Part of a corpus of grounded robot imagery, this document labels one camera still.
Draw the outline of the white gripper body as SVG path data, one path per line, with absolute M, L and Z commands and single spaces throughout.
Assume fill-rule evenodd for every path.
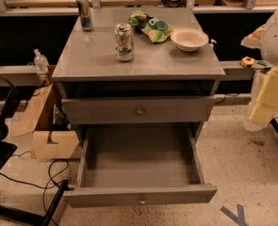
M 278 67 L 264 75 L 249 121 L 257 126 L 267 126 L 278 112 Z

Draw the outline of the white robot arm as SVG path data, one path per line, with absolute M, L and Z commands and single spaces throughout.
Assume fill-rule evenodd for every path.
M 258 71 L 253 79 L 252 100 L 244 128 L 254 132 L 267 127 L 278 112 L 278 9 L 241 44 L 258 48 L 261 58 L 271 65 L 267 73 Z

